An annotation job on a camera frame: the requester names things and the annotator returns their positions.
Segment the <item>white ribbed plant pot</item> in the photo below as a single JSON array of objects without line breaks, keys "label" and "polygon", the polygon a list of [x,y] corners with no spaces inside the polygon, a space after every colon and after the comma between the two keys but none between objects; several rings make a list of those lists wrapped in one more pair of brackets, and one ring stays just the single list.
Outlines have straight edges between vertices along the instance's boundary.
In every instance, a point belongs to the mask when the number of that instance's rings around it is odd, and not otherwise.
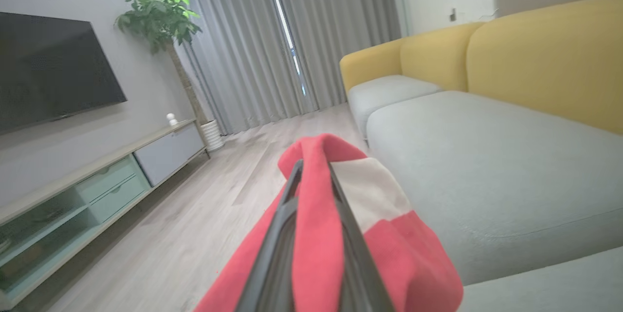
[{"label": "white ribbed plant pot", "polygon": [[200,125],[204,137],[206,150],[211,153],[224,147],[225,141],[221,134],[220,126],[216,120]]}]

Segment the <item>long low television cabinet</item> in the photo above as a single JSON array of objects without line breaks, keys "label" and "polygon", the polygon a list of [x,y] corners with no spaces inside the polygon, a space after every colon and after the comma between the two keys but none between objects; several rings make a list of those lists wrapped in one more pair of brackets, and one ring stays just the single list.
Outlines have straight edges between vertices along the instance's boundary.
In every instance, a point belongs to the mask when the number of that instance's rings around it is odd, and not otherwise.
[{"label": "long low television cabinet", "polygon": [[9,311],[190,161],[207,152],[185,120],[0,206],[0,311]]}]

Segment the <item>yellow sofa backrest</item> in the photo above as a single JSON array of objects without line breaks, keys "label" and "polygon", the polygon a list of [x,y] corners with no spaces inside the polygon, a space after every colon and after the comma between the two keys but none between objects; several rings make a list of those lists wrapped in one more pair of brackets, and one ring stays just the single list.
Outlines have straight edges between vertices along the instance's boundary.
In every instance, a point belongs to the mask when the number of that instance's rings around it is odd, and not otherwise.
[{"label": "yellow sofa backrest", "polygon": [[623,0],[580,0],[427,31],[345,55],[346,91],[387,75],[623,135]]}]

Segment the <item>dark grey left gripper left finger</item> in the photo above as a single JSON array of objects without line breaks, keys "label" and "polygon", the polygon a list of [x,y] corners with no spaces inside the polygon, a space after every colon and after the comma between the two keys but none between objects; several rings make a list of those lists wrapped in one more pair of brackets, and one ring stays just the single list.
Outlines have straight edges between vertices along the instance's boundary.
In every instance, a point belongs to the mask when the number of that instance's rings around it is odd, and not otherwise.
[{"label": "dark grey left gripper left finger", "polygon": [[304,161],[298,160],[278,198],[276,210],[236,306],[236,312],[295,312],[293,247]]}]

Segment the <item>green leafy indoor tree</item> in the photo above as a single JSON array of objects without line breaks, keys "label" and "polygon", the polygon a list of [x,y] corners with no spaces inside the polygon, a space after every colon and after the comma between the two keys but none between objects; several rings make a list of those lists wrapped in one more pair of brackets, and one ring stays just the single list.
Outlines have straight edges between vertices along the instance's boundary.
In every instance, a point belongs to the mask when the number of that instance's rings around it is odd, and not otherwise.
[{"label": "green leafy indoor tree", "polygon": [[193,22],[200,17],[190,9],[189,0],[125,0],[130,9],[118,15],[115,26],[118,30],[128,31],[134,37],[147,42],[151,54],[165,52],[172,59],[178,79],[193,108],[194,116],[202,126],[209,123],[200,104],[193,83],[189,78],[176,46],[190,44],[193,36],[202,29]]}]

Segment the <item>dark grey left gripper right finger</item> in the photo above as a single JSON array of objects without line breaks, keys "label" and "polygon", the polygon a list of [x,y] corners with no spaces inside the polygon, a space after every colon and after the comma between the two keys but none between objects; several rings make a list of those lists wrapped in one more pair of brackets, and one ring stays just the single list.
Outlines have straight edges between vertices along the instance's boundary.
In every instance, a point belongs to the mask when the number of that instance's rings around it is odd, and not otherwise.
[{"label": "dark grey left gripper right finger", "polygon": [[395,312],[337,174],[332,166],[329,170],[344,248],[345,268],[338,312]]}]

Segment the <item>black flat screen television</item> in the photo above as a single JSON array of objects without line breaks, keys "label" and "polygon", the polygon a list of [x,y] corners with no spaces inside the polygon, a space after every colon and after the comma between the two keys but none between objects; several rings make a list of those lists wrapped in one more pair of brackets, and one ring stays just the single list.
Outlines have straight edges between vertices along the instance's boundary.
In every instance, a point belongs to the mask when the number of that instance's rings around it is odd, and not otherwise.
[{"label": "black flat screen television", "polygon": [[125,101],[91,22],[0,11],[0,135]]}]

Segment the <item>red and white jersey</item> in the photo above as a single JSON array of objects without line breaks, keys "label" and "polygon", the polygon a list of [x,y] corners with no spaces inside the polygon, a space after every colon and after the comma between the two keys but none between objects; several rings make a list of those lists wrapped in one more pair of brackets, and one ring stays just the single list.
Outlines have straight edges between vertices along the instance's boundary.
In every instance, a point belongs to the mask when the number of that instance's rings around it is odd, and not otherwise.
[{"label": "red and white jersey", "polygon": [[[300,159],[292,266],[295,312],[338,312],[340,305],[343,234],[329,166],[337,174],[395,312],[457,312],[463,300],[458,271],[385,166],[333,134],[303,137],[287,148],[278,162],[287,180]],[[284,189],[285,185],[194,312],[236,312]]]}]

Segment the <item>grey pleated curtain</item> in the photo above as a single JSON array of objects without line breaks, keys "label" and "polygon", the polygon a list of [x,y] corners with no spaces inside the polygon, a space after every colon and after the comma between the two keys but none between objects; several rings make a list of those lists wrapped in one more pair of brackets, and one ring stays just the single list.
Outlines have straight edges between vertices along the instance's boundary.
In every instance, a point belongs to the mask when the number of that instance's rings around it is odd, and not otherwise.
[{"label": "grey pleated curtain", "polygon": [[399,39],[395,0],[281,0],[313,107],[346,101],[340,60]]},{"label": "grey pleated curtain", "polygon": [[314,111],[278,0],[190,0],[200,31],[184,47],[224,134]]}]

